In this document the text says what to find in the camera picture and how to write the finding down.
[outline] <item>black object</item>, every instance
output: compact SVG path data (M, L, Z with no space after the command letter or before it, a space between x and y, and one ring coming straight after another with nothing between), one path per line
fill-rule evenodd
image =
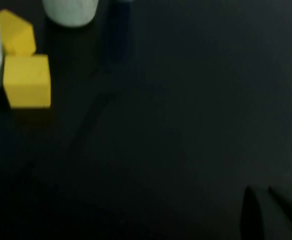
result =
M292 193L280 187L247 187L240 230L243 240L292 240Z

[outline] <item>black surface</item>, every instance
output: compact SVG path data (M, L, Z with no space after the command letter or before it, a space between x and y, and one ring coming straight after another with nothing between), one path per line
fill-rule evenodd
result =
M292 190L292 0L100 0L81 29L39 0L0 8L34 24L52 84L40 119L0 92L4 215L65 201L78 223L82 203L161 238L239 239L248 184Z

